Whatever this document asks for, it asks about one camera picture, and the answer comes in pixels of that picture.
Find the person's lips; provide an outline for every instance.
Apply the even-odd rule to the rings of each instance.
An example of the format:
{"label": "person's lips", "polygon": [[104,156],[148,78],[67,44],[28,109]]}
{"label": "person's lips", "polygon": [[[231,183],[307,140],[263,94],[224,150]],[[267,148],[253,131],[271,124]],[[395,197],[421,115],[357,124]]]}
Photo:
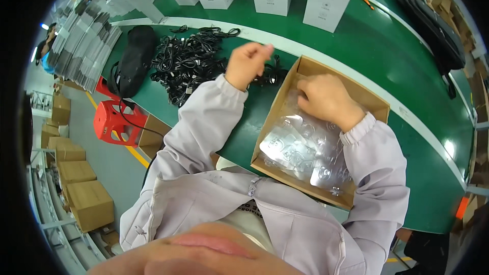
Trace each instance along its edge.
{"label": "person's lips", "polygon": [[203,246],[223,254],[253,259],[248,251],[237,243],[225,238],[213,237],[201,233],[186,233],[184,235],[179,235],[173,238],[170,243],[172,245],[180,246]]}

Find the black bag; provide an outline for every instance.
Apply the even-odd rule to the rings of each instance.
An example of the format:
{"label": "black bag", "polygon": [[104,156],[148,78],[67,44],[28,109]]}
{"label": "black bag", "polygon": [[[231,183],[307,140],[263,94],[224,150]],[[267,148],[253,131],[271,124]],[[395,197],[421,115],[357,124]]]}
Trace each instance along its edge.
{"label": "black bag", "polygon": [[456,97],[455,86],[449,77],[450,70],[465,66],[464,47],[455,31],[421,0],[397,0],[414,23],[416,32],[433,52],[438,71],[449,84],[450,99]]}
{"label": "black bag", "polygon": [[133,27],[127,33],[127,40],[120,63],[112,65],[107,80],[108,90],[121,98],[131,98],[138,92],[151,68],[156,48],[156,34],[150,26]]}

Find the gray floor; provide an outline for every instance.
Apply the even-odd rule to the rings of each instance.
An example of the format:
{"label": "gray floor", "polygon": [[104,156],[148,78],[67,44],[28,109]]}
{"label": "gray floor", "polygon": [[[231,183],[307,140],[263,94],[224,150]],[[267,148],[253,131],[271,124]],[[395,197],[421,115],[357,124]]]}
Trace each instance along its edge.
{"label": "gray floor", "polygon": [[[87,161],[97,179],[114,200],[115,226],[118,230],[122,213],[138,199],[146,168],[124,146],[108,144],[95,136],[95,108],[85,92],[64,87],[63,94],[71,99],[70,138],[86,150]],[[98,92],[92,97],[97,104],[108,100]],[[400,245],[396,253],[404,257],[402,250],[403,246]],[[414,266],[415,262],[410,260],[407,264]],[[393,275],[403,270],[405,267],[400,262],[387,262],[381,274]]]}

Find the clear plastic bag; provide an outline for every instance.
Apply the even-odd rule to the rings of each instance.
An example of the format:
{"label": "clear plastic bag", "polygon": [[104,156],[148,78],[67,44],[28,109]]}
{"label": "clear plastic bag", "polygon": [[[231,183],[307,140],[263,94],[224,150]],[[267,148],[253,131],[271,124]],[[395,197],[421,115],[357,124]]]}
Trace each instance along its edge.
{"label": "clear plastic bag", "polygon": [[291,90],[272,130],[260,143],[265,164],[278,167],[299,180],[342,193],[351,180],[339,139],[340,128],[304,113],[297,106],[297,91]]}

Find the hand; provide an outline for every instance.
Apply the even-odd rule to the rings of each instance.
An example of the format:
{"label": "hand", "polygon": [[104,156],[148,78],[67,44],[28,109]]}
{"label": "hand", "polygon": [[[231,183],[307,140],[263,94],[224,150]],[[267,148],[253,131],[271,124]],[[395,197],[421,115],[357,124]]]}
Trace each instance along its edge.
{"label": "hand", "polygon": [[237,47],[231,53],[224,77],[229,84],[244,92],[257,75],[263,75],[265,62],[272,53],[272,44],[247,43]]}
{"label": "hand", "polygon": [[333,122],[344,133],[365,117],[362,108],[351,99],[345,86],[336,76],[309,76],[297,83],[297,89],[297,103],[303,111],[321,120]]}

